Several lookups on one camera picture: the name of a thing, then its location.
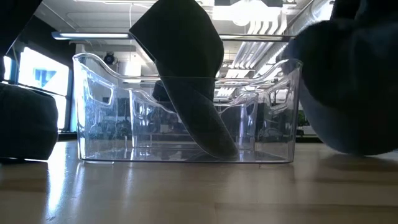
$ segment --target window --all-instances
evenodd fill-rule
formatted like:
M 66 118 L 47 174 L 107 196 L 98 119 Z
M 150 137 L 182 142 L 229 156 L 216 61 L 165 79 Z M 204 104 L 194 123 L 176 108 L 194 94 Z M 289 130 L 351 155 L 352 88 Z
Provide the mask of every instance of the window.
M 58 129 L 65 129 L 68 96 L 69 67 L 52 60 L 28 47 L 21 53 L 18 84 L 54 97 L 58 109 Z
M 9 58 L 7 56 L 4 57 L 4 66 L 6 68 L 6 72 L 4 74 L 4 79 L 5 80 L 10 80 L 10 77 L 11 77 L 11 66 L 12 66 L 11 58 Z

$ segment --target wooden table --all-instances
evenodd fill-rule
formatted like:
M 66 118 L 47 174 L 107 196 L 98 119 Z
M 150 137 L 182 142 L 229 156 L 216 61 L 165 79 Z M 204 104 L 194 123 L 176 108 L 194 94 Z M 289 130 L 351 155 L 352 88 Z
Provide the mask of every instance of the wooden table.
M 89 164 L 76 142 L 0 167 L 0 223 L 398 223 L 398 152 L 298 144 L 295 162 Z

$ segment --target clear plastic bin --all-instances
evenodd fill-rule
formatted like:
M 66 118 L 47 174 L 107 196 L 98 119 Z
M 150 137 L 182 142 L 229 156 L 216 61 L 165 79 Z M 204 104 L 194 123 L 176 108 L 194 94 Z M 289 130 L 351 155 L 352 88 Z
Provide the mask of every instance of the clear plastic bin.
M 74 56 L 73 61 L 80 159 L 293 161 L 299 61 L 281 61 L 256 78 L 215 79 L 214 106 L 239 149 L 235 159 L 219 159 L 205 153 L 191 138 L 173 105 L 157 102 L 152 97 L 159 77 L 120 75 L 99 57 L 88 53 Z

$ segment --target dark gray cloth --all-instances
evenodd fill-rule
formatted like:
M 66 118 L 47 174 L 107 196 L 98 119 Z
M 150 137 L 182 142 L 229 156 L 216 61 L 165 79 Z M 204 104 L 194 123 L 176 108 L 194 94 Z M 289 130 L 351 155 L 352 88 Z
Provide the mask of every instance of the dark gray cloth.
M 54 98 L 0 83 L 0 157 L 50 157 L 58 139 Z
M 187 131 L 204 151 L 223 159 L 236 157 L 238 149 L 213 106 L 224 48 L 204 9 L 194 0 L 159 0 L 130 33 L 159 71 L 162 85 L 157 84 L 153 97 L 167 100 L 167 92 Z
M 394 2 L 363 0 L 355 19 L 310 26 L 283 53 L 303 62 L 300 101 L 311 126 L 341 152 L 373 155 L 398 147 Z

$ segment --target ceiling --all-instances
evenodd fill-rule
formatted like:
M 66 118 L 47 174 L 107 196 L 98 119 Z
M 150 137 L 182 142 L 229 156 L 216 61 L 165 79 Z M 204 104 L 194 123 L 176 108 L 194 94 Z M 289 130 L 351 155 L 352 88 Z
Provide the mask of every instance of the ceiling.
M 296 0 L 297 5 L 284 9 L 287 15 L 287 23 L 297 15 L 310 0 Z M 150 5 L 132 4 L 105 4 L 103 2 L 81 2 L 74 0 L 43 0 L 35 15 L 44 22 L 61 32 L 128 32 L 131 24 L 134 24 L 148 9 Z M 211 17 L 212 7 L 205 8 Z M 213 20 L 216 30 L 220 34 L 247 34 L 250 25 L 237 26 L 233 21 Z M 150 64 L 151 61 L 137 45 L 129 40 L 95 40 L 87 42 L 92 51 L 97 54 L 105 52 L 105 45 L 123 45 L 126 50 L 119 54 L 120 60 L 131 58 L 131 44 L 135 45 L 143 60 Z M 224 60 L 231 63 L 242 42 L 224 42 Z

